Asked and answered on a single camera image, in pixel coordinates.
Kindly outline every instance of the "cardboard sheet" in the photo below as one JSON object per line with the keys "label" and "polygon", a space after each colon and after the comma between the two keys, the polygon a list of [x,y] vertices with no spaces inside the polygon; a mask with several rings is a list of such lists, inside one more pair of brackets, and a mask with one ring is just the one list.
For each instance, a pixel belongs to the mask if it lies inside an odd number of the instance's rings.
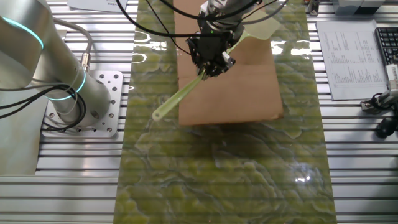
{"label": "cardboard sheet", "polygon": [[[198,14],[205,0],[175,0],[174,6]],[[175,13],[176,33],[198,31],[197,22]],[[185,46],[185,39],[177,39]],[[219,77],[201,82],[181,103],[181,125],[242,123],[274,120],[283,116],[274,57],[269,40],[248,37],[231,53],[236,65]],[[196,78],[187,54],[177,56],[179,88]]]}

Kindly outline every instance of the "green plastic spatula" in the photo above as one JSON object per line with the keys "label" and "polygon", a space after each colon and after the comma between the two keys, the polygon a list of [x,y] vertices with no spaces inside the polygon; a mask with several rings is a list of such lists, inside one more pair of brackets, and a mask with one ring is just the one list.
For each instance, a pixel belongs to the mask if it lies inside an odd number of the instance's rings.
{"label": "green plastic spatula", "polygon": [[194,79],[180,91],[176,92],[170,99],[168,99],[162,106],[157,108],[154,113],[152,113],[152,119],[154,121],[160,121],[167,113],[170,112],[175,106],[177,106],[182,99],[184,99],[199,83],[203,80],[205,75],[205,70],[203,69],[198,78]]}

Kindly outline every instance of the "black cable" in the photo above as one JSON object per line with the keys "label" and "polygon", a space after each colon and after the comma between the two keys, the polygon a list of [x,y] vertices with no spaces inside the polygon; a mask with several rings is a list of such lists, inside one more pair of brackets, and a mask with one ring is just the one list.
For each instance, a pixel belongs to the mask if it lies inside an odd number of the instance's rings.
{"label": "black cable", "polygon": [[83,98],[79,94],[77,94],[77,95],[78,95],[78,99],[81,101],[81,103],[83,105],[83,109],[82,109],[81,105],[78,103],[78,107],[79,107],[79,111],[80,111],[79,118],[76,121],[74,121],[73,123],[69,124],[68,126],[61,127],[61,128],[58,128],[58,127],[52,126],[52,125],[50,125],[50,124],[48,124],[46,122],[43,122],[43,124],[48,126],[49,128],[48,129],[42,129],[42,131],[66,131],[66,130],[68,130],[70,128],[74,128],[75,126],[80,124],[81,121],[83,121],[83,119],[85,118],[86,113],[87,113],[87,107],[86,107],[86,103],[83,100]]}
{"label": "black cable", "polygon": [[278,12],[280,12],[288,3],[289,0],[285,0],[280,6],[279,8],[277,8],[274,12],[272,12],[271,14],[269,14],[268,16],[261,18],[261,19],[257,19],[255,21],[247,21],[247,22],[242,22],[242,25],[251,25],[251,24],[256,24],[262,21],[266,21],[267,19],[271,18],[272,16],[276,15]]}
{"label": "black cable", "polygon": [[24,99],[24,100],[22,100],[22,101],[20,101],[20,102],[13,103],[13,104],[11,104],[11,105],[0,106],[0,110],[3,110],[3,109],[6,109],[6,108],[12,108],[12,107],[14,107],[14,106],[18,106],[18,105],[21,105],[21,104],[25,103],[25,104],[22,105],[20,108],[14,110],[14,111],[12,111],[12,112],[10,112],[10,113],[8,113],[8,114],[4,114],[4,115],[0,116],[0,119],[7,118],[7,117],[9,117],[9,116],[12,116],[12,115],[14,115],[14,114],[20,112],[21,110],[23,110],[24,108],[26,108],[27,106],[29,106],[29,105],[30,105],[31,103],[33,103],[34,101],[36,101],[36,100],[39,99],[40,97],[46,95],[47,93],[49,93],[49,92],[51,92],[51,91],[53,91],[53,90],[64,90],[64,89],[62,89],[61,87],[62,87],[62,85],[54,86],[54,87],[48,88],[48,89],[46,89],[46,90],[43,90],[43,91],[41,91],[40,93],[38,93],[38,94],[36,94],[36,95],[34,95],[34,96],[31,96],[31,97],[29,97],[28,99]]}
{"label": "black cable", "polygon": [[45,94],[49,93],[50,91],[56,90],[56,89],[59,89],[59,88],[60,88],[60,86],[54,86],[54,87],[52,87],[52,88],[43,90],[43,91],[41,91],[40,93],[38,93],[38,94],[36,94],[36,95],[34,95],[34,96],[29,97],[28,99],[24,99],[24,100],[21,100],[21,101],[19,101],[19,102],[17,102],[17,103],[13,103],[13,104],[10,104],[10,105],[0,106],[0,110],[7,109],[7,108],[12,108],[12,107],[21,105],[21,104],[26,103],[26,102],[31,101],[31,100],[35,101],[35,100],[37,100],[38,98],[40,98],[41,96],[44,96]]}
{"label": "black cable", "polygon": [[[36,94],[36,95],[34,95],[34,96],[29,97],[28,99],[24,99],[24,100],[22,100],[22,101],[19,101],[19,102],[17,102],[17,103],[13,103],[13,104],[11,104],[11,105],[0,106],[0,110],[1,110],[1,109],[11,108],[11,107],[18,106],[18,105],[21,105],[21,104],[25,103],[25,104],[23,104],[21,107],[19,107],[18,109],[14,110],[14,111],[11,111],[11,112],[8,113],[8,114],[4,114],[4,115],[0,116],[0,119],[7,118],[7,117],[9,117],[9,116],[12,116],[12,115],[14,115],[14,114],[16,114],[16,113],[22,111],[24,108],[26,108],[27,106],[29,106],[30,104],[32,104],[34,101],[38,100],[40,97],[44,96],[45,94],[47,94],[47,93],[49,93],[49,92],[51,92],[51,91],[53,91],[53,90],[67,90],[67,92],[69,93],[69,95],[70,95],[74,100],[76,99],[75,92],[72,91],[68,85],[57,85],[57,86],[53,86],[53,87],[51,87],[51,88],[48,88],[48,89],[46,89],[46,90],[41,91],[40,93],[38,93],[38,94]],[[83,98],[82,98],[80,95],[77,95],[77,96],[78,96],[78,99],[81,101],[81,103],[82,103],[82,105],[83,105],[83,109],[82,109],[81,106],[80,106],[80,104],[78,103],[78,107],[79,107],[79,109],[80,109],[79,118],[78,118],[75,122],[73,122],[72,124],[70,124],[70,125],[68,125],[68,126],[66,126],[66,127],[62,127],[62,128],[54,127],[54,126],[51,126],[51,125],[49,125],[49,124],[47,124],[47,123],[44,123],[45,125],[47,125],[47,126],[50,127],[50,129],[45,129],[44,131],[64,131],[64,130],[66,130],[66,129],[75,127],[75,126],[78,125],[81,121],[83,121],[83,119],[84,119],[84,117],[85,117],[85,115],[86,115],[86,104],[85,104]]]}
{"label": "black cable", "polygon": [[116,0],[116,3],[118,4],[120,11],[122,11],[123,15],[132,23],[134,24],[136,27],[142,29],[145,32],[148,32],[150,34],[154,34],[154,35],[158,35],[161,37],[220,37],[222,36],[222,34],[168,34],[168,33],[161,33],[161,32],[157,32],[154,30],[150,30],[148,28],[145,28],[143,26],[141,26],[140,24],[138,24],[136,21],[134,21],[129,14],[126,12],[126,10],[123,9],[122,4],[120,3],[120,0]]}
{"label": "black cable", "polygon": [[233,16],[238,15],[241,12],[244,12],[246,9],[249,9],[250,7],[252,7],[253,5],[255,5],[255,3],[258,2],[258,0],[253,0],[253,2],[245,5],[244,7],[242,7],[241,9],[238,9],[237,11],[225,14],[223,16],[216,16],[216,17],[210,17],[210,16],[206,16],[206,17],[199,17],[199,16],[194,16],[191,14],[188,14],[186,12],[183,12],[179,9],[177,9],[176,7],[174,7],[172,4],[168,3],[166,0],[160,0],[163,4],[165,4],[167,7],[173,9],[173,11],[185,16],[185,17],[189,17],[191,19],[196,19],[196,20],[206,20],[206,21],[210,21],[210,22],[214,22],[214,21],[218,21],[218,20],[222,20],[222,19],[227,19]]}
{"label": "black cable", "polygon": [[278,0],[273,0],[272,2],[269,2],[269,3],[265,4],[265,5],[263,5],[263,6],[259,7],[259,8],[257,8],[256,10],[252,11],[252,13],[250,13],[249,15],[243,17],[243,18],[241,19],[241,22],[242,22],[243,20],[247,19],[248,17],[252,16],[252,15],[253,15],[254,13],[256,13],[258,10],[264,9],[265,7],[269,6],[269,5],[272,4],[272,3],[275,3],[276,1],[278,1]]}
{"label": "black cable", "polygon": [[375,95],[373,95],[372,98],[371,98],[371,105],[372,105],[374,108],[379,109],[379,110],[390,110],[391,107],[392,107],[392,105],[389,105],[389,106],[387,106],[387,107],[379,106],[379,103],[378,103],[376,97],[377,97],[377,96],[381,96],[381,95],[382,95],[382,93],[376,93]]}
{"label": "black cable", "polygon": [[[148,0],[146,0],[148,3],[148,6],[150,7],[150,9],[152,10],[152,12],[155,14],[157,20],[160,22],[160,24],[162,24],[163,28],[166,30],[166,32],[168,34],[170,34],[169,30],[166,28],[166,26],[164,25],[164,23],[162,22],[162,20],[160,19],[160,17],[157,15],[157,13],[155,12],[155,9],[152,7],[152,5],[150,4],[150,2]],[[186,50],[182,49],[180,46],[178,46],[178,44],[174,41],[173,37],[170,37],[170,39],[172,39],[172,42],[174,43],[174,45],[176,47],[178,47],[180,50],[182,50],[183,52],[191,55],[191,53],[187,52]]]}

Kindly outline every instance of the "teal led ring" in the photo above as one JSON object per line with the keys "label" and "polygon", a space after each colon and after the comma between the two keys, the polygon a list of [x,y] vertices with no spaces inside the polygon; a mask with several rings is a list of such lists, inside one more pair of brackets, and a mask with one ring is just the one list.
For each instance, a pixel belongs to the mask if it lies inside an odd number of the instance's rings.
{"label": "teal led ring", "polygon": [[28,27],[20,24],[19,22],[13,21],[12,19],[8,19],[8,18],[5,18],[5,17],[3,17],[3,19],[6,22],[8,22],[9,24],[11,24],[13,26],[16,26],[16,27],[19,27],[19,28],[25,30],[26,32],[30,33],[32,36],[34,36],[39,41],[40,45],[42,46],[42,49],[44,49],[44,44],[43,44],[42,39],[40,39],[40,37],[37,34],[35,34],[35,32],[30,30]]}

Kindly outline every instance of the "paper document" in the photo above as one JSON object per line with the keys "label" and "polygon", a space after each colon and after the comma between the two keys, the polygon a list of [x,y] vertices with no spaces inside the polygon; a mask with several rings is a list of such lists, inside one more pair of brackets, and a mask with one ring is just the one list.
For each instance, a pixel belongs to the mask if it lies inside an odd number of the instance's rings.
{"label": "paper document", "polygon": [[375,21],[317,22],[334,100],[362,100],[387,90],[387,75],[374,37]]}
{"label": "paper document", "polygon": [[[128,0],[120,0],[124,8],[127,6],[127,1]],[[94,11],[120,12],[115,0],[68,0],[68,6]]]}

